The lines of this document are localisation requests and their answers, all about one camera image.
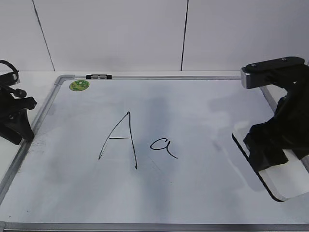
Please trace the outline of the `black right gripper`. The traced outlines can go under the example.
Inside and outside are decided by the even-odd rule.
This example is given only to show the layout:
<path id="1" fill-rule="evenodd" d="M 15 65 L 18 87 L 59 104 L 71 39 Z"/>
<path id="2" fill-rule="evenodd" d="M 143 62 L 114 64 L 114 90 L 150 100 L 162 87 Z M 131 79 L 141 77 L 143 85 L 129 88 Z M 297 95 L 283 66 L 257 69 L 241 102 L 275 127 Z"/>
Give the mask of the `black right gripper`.
<path id="1" fill-rule="evenodd" d="M 248 161 L 254 171 L 286 164 L 284 150 L 298 159 L 309 154 L 309 67 L 305 64 L 270 64 L 266 80 L 287 91 L 272 119 L 253 125 L 245 138 Z"/>

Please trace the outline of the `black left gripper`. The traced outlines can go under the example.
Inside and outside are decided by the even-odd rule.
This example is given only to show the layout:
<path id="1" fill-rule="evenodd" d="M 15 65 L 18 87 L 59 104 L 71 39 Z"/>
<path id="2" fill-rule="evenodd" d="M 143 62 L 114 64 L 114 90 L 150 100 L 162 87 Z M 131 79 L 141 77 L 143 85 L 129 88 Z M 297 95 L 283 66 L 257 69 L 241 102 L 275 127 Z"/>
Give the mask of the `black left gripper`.
<path id="1" fill-rule="evenodd" d="M 26 142 L 34 139 L 27 110 L 33 110 L 37 105 L 25 90 L 11 87 L 18 81 L 17 72 L 0 76 L 0 136 L 15 145 L 19 145 L 23 139 Z"/>

